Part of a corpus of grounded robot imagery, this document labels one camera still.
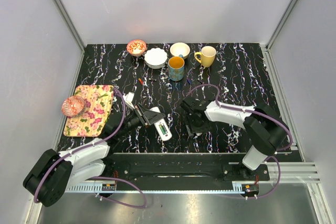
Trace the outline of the white remote control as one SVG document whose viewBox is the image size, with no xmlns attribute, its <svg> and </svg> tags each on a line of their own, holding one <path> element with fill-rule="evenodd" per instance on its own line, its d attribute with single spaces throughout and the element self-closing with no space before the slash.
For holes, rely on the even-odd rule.
<svg viewBox="0 0 336 224">
<path fill-rule="evenodd" d="M 160 109 L 156 106 L 150 109 L 153 112 L 153 118 L 150 122 L 155 126 L 162 141 L 168 141 L 172 138 L 172 133 L 165 121 L 165 114 L 161 113 Z"/>
</svg>

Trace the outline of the green battery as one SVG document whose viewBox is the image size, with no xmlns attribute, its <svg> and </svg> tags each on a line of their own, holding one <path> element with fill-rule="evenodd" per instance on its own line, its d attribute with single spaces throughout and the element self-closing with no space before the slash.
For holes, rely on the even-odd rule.
<svg viewBox="0 0 336 224">
<path fill-rule="evenodd" d="M 159 126 L 160 126 L 160 129 L 162 131 L 162 134 L 165 135 L 165 136 L 168 136 L 169 133 L 168 133 L 168 130 L 165 127 L 165 125 L 164 124 L 160 124 Z"/>
</svg>

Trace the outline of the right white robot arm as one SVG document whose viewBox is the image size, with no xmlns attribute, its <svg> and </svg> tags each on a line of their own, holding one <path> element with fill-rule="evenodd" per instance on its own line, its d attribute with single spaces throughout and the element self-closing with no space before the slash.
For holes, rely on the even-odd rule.
<svg viewBox="0 0 336 224">
<path fill-rule="evenodd" d="M 199 101 L 186 98 L 181 103 L 185 111 L 185 123 L 189 134 L 209 131 L 210 122 L 221 122 L 242 128 L 251 140 L 251 148 L 239 166 L 239 175 L 250 180 L 257 175 L 259 165 L 272 156 L 290 131 L 283 120 L 267 104 L 237 106 L 217 100 Z"/>
</svg>

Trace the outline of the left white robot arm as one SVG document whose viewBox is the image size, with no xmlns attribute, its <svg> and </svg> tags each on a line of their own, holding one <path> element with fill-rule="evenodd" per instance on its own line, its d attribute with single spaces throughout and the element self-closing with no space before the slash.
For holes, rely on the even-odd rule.
<svg viewBox="0 0 336 224">
<path fill-rule="evenodd" d="M 155 125 L 164 118 L 159 108 L 146 109 L 138 104 L 128 116 L 121 115 L 115 125 L 106 124 L 102 138 L 96 137 L 68 151 L 44 151 L 25 177 L 23 186 L 33 195 L 35 203 L 49 207 L 80 182 L 93 177 L 109 179 L 114 168 L 103 159 L 113 153 L 119 139 L 137 127 Z"/>
</svg>

